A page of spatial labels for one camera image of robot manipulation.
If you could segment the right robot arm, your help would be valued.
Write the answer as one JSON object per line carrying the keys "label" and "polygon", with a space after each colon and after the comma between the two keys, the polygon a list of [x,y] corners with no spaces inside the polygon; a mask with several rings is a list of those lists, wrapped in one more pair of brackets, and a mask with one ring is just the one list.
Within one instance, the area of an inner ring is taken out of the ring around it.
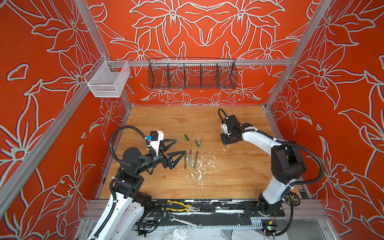
{"label": "right robot arm", "polygon": [[281,141],[264,133],[251,124],[241,124],[236,116],[220,117],[221,140],[224,145],[246,141],[260,148],[271,157],[272,179],[260,194],[258,211],[262,216],[269,216],[292,184],[307,171],[301,150],[294,147],[293,141]]}

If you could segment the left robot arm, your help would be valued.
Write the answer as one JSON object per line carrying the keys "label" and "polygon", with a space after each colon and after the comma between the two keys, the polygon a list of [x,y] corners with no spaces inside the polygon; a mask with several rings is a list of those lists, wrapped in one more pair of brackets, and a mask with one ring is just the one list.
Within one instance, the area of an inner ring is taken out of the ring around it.
{"label": "left robot arm", "polygon": [[145,234],[154,230],[163,220],[164,211],[152,206],[152,197],[140,192],[144,182],[143,172],[152,174],[157,165],[174,169],[186,156],[186,151],[169,153],[176,140],[152,141],[145,137],[148,154],[143,155],[136,147],[127,149],[120,160],[117,174],[110,182],[110,199],[95,228],[89,235],[90,240],[118,240],[137,227]]}

